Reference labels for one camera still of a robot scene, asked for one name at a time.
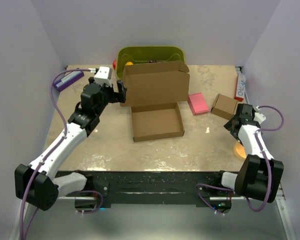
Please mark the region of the orange round sponge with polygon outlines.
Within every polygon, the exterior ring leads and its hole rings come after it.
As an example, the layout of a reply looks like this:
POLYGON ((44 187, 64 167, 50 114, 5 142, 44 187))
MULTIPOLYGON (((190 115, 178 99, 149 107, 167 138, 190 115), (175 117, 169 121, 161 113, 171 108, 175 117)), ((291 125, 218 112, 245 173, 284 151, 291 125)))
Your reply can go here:
POLYGON ((243 145, 241 145, 239 142, 236 142, 234 144, 233 153, 238 159, 240 159, 242 161, 244 161, 247 157, 243 145))

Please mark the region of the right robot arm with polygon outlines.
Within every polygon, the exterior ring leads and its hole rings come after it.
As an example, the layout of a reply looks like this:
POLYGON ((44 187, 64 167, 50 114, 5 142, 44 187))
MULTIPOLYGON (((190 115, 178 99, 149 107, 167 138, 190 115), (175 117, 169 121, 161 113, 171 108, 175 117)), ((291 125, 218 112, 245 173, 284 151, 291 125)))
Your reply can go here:
POLYGON ((254 107, 247 103, 237 105, 234 116, 224 125, 224 128, 244 148, 246 158, 238 173, 221 170, 216 174, 213 182, 213 192, 220 197, 233 191, 247 199, 262 201, 264 204, 272 203, 277 195, 284 164, 276 160, 268 150, 263 138, 263 132, 278 131, 283 127, 282 113, 272 106, 254 107), (262 122, 266 117, 260 109, 275 110, 281 118, 276 128, 263 128, 262 122))

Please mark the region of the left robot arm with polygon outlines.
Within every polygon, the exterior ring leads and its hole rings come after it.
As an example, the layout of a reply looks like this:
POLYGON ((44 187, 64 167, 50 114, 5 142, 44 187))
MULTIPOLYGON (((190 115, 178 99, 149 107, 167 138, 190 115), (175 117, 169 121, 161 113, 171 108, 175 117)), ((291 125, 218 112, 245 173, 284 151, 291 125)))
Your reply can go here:
POLYGON ((118 80, 113 84, 97 82, 92 77, 83 88, 64 130, 57 139, 29 165, 20 164, 14 171, 15 194, 43 211, 50 209, 57 198, 78 192, 89 196, 94 190, 93 176, 76 170, 68 175, 56 174, 70 153, 97 127, 109 103, 125 103, 127 89, 118 80))

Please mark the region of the large cardboard box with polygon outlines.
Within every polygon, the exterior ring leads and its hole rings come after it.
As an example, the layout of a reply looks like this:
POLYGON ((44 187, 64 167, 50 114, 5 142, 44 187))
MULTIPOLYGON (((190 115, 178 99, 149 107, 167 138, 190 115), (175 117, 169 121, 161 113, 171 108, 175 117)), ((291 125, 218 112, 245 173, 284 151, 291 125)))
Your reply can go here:
POLYGON ((179 103, 188 100, 190 74, 180 61, 126 65, 122 81, 131 112, 134 142, 182 137, 185 133, 179 103))

